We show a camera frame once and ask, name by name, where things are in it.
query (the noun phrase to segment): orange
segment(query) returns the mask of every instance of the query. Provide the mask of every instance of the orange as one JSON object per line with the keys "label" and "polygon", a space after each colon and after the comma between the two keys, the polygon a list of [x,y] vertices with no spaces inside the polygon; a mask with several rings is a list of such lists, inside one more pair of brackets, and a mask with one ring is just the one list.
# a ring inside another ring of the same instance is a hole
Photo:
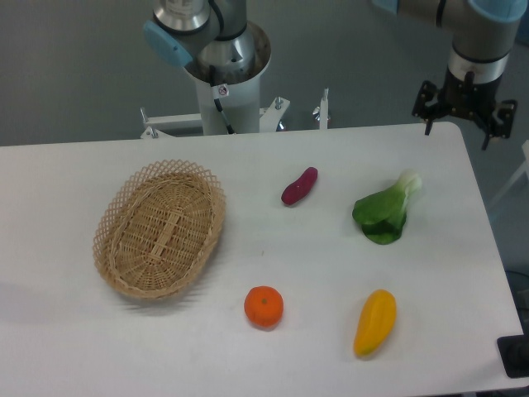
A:
{"label": "orange", "polygon": [[246,295],[245,313],[254,325],[273,327],[283,317],[283,298],[272,287],[254,287]]}

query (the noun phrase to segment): gray floor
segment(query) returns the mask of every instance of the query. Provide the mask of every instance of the gray floor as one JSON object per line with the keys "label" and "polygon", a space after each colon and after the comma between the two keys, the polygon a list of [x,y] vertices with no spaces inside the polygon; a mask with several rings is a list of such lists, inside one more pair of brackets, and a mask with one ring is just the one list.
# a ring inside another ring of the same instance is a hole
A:
{"label": "gray floor", "polygon": [[[330,88],[332,127],[417,122],[424,79],[442,84],[450,34],[397,18],[368,1],[248,0],[266,30],[272,63],[263,106],[292,101],[289,129],[312,129],[310,113]],[[139,109],[150,116],[198,112],[191,81],[147,47],[150,0],[2,0],[0,146],[133,139]],[[480,150],[483,133],[460,126],[485,204],[523,162],[529,139],[529,47],[515,45],[498,99],[519,101],[512,138]],[[506,268],[529,273],[529,189],[516,188],[490,213]]]}

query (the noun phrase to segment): white table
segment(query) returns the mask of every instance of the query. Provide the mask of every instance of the white table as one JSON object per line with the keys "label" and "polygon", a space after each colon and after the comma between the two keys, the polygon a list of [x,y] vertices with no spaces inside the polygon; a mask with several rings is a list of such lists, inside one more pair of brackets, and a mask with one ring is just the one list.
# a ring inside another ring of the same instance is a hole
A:
{"label": "white table", "polygon": [[[227,195],[222,239],[198,282],[163,304],[99,277],[92,239],[114,194],[156,160],[211,169]],[[284,187],[319,169],[311,195]],[[403,238],[367,240],[356,199],[404,168],[424,188]],[[0,395],[412,396],[524,386],[496,338],[522,332],[465,144],[436,123],[0,149]],[[285,313],[252,328],[243,301],[272,285]],[[353,355],[378,288],[398,302],[389,340]]]}

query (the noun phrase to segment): toy vegetable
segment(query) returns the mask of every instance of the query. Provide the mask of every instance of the toy vegetable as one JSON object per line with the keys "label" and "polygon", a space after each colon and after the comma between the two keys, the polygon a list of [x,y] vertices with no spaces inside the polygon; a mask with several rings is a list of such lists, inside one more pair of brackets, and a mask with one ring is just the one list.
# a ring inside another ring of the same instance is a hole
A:
{"label": "toy vegetable", "polygon": [[373,353],[388,337],[397,318],[397,303],[385,289],[377,289],[362,308],[356,330],[355,354],[365,357]]}
{"label": "toy vegetable", "polygon": [[403,234],[409,197],[421,187],[418,173],[404,170],[393,186],[358,200],[353,209],[353,219],[372,242],[394,242]]}

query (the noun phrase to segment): label sticker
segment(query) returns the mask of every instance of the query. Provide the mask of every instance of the label sticker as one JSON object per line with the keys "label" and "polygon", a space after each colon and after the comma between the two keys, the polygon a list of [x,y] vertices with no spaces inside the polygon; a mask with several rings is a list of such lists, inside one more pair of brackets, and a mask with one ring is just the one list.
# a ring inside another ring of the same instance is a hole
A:
{"label": "label sticker", "polygon": [[212,87],[212,94],[213,94],[213,99],[229,97],[230,89],[228,88],[228,84],[221,84],[221,85],[216,85],[215,87]]}

